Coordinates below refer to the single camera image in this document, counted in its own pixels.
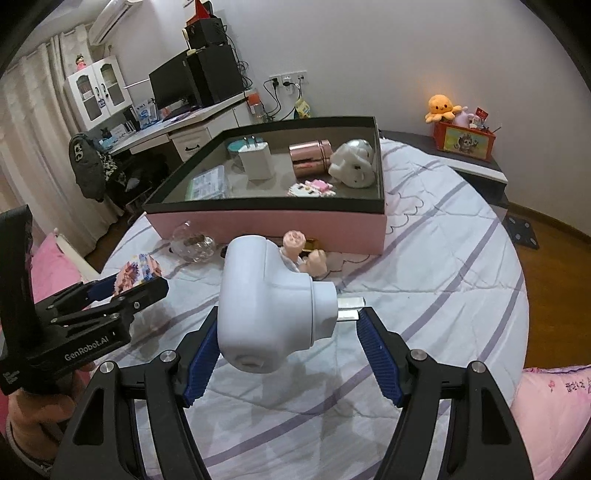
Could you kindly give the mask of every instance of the pink pillow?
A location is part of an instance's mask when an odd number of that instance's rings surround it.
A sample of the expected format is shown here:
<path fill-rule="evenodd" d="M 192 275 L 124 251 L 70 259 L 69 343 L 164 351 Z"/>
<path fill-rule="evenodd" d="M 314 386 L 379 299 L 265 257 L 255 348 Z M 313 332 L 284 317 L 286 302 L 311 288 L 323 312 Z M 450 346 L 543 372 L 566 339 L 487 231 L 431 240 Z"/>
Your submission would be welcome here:
<path fill-rule="evenodd" d="M 511 412 L 535 480 L 549 480 L 591 418 L 591 365 L 524 370 Z"/>
<path fill-rule="evenodd" d="M 82 276 L 56 243 L 53 233 L 47 235 L 31 260 L 31 283 L 35 302 L 78 283 Z M 0 432 L 5 434 L 8 399 L 0 392 Z"/>

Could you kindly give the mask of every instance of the plastic bottle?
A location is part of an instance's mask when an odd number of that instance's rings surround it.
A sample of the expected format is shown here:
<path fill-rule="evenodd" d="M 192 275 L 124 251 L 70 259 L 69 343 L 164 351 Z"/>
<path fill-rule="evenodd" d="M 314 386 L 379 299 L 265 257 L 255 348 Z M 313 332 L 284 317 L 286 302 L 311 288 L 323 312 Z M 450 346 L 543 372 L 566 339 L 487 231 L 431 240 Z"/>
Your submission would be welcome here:
<path fill-rule="evenodd" d="M 261 96 L 258 93 L 252 93 L 247 99 L 248 106 L 251 108 L 251 114 L 255 118 L 255 122 L 262 124 L 266 121 L 265 107 L 261 102 Z"/>

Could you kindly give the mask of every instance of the curtain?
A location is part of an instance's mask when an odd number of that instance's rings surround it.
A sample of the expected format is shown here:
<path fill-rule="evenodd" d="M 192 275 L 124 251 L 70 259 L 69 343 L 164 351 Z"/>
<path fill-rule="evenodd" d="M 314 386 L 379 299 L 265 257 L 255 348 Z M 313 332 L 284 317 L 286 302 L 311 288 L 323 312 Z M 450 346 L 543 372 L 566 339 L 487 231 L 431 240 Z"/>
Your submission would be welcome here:
<path fill-rule="evenodd" d="M 90 64 L 83 25 L 21 58 L 0 80 L 0 209 L 28 203 L 45 233 L 59 228 L 81 255 L 116 221 L 109 202 L 85 199 L 68 143 L 81 131 L 63 85 L 78 54 Z"/>

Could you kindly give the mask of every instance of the human hand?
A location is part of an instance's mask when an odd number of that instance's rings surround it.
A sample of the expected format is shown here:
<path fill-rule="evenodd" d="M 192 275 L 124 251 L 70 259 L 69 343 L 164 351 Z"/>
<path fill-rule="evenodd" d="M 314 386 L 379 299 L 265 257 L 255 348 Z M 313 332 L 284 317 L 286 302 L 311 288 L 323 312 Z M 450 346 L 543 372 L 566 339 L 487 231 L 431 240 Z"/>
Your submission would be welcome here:
<path fill-rule="evenodd" d="M 81 368 L 90 372 L 93 363 Z M 17 390 L 8 396 L 8 418 L 12 437 L 18 447 L 32 458 L 51 461 L 57 455 L 58 441 L 49 434 L 44 423 L 59 423 L 71 418 L 76 402 L 84 393 L 87 380 L 80 371 L 72 375 L 71 395 L 36 395 Z"/>

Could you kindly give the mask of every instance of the glass cabinet door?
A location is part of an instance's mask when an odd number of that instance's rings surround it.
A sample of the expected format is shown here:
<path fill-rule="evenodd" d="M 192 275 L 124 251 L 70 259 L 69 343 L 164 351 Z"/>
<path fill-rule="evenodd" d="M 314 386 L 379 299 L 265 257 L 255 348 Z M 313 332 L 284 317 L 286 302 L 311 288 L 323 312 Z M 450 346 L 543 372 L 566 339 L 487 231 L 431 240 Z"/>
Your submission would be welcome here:
<path fill-rule="evenodd" d="M 101 116 L 99 102 L 96 99 L 95 93 L 92 91 L 92 85 L 90 84 L 90 78 L 88 75 L 81 75 L 76 80 L 76 86 L 78 87 L 78 93 L 82 98 L 82 103 L 86 109 L 86 113 L 90 120 L 95 120 Z"/>
<path fill-rule="evenodd" d="M 103 95 L 106 98 L 110 98 L 113 105 L 120 105 L 125 101 L 123 97 L 123 93 L 121 91 L 121 86 L 117 81 L 117 76 L 115 75 L 115 71 L 113 70 L 113 65 L 110 63 L 105 63 L 100 68 L 100 73 L 103 76 L 104 83 L 101 85 L 103 87 Z"/>

